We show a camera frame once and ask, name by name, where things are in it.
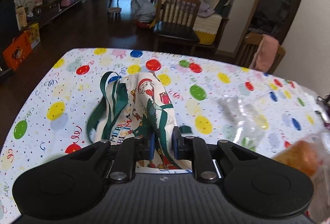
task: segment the metal screw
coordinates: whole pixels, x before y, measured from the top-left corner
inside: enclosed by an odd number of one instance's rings
[[[215,179],[217,174],[211,171],[204,171],[201,173],[201,177],[207,180]]]
[[[124,172],[113,172],[110,174],[110,178],[117,181],[123,180],[125,177],[126,174]]]

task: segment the red balloon print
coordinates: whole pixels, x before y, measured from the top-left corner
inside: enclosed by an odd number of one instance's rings
[[[249,90],[249,91],[253,91],[254,87],[252,85],[251,82],[245,82],[245,87]]]
[[[278,87],[283,87],[282,83],[281,83],[278,79],[274,79],[274,83],[275,83]]]
[[[192,72],[195,72],[195,73],[201,73],[202,72],[202,67],[198,64],[195,64],[195,63],[191,63],[189,65],[189,68],[191,69]]]
[[[90,71],[90,67],[89,66],[81,66],[75,72],[78,75],[83,75],[83,74],[86,74],[88,71]]]
[[[289,81],[289,84],[293,89],[295,89],[296,86],[294,85],[294,83],[292,81]]]
[[[285,142],[284,142],[284,146],[285,146],[285,148],[287,148],[288,146],[291,146],[291,143],[288,142],[288,141],[285,141]]]
[[[158,60],[151,59],[146,62],[146,67],[147,67],[147,69],[149,69],[151,71],[157,71],[157,70],[160,70],[161,64]]]
[[[76,143],[73,143],[66,148],[65,153],[72,153],[80,149],[81,146],[77,145]]]

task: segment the dark wooden floor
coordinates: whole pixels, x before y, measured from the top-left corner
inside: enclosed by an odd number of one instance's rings
[[[68,50],[85,47],[152,50],[152,31],[136,28],[132,21],[130,0],[119,0],[122,13],[121,20],[116,22],[108,20],[107,5],[107,0],[92,0],[75,5],[40,30],[41,43],[33,49],[16,73],[0,84],[0,148],[30,93]],[[113,0],[112,5],[116,7],[117,0]],[[171,44],[161,45],[159,50],[188,53]],[[231,60],[205,49],[197,49],[195,56],[223,62]]]

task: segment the christmas tote bag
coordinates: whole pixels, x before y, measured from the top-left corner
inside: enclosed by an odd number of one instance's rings
[[[141,166],[158,169],[191,169],[189,161],[174,159],[172,132],[177,125],[171,100],[154,72],[140,72],[119,79],[107,72],[100,82],[102,101],[87,122],[87,134],[96,130],[92,143],[107,139],[121,144],[134,136],[155,133],[153,161],[140,161]]]

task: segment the small stool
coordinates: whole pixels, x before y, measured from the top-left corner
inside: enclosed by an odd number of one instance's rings
[[[108,8],[108,18],[113,18],[114,20],[117,18],[120,19],[120,12],[121,8],[120,7],[113,7],[113,8]]]

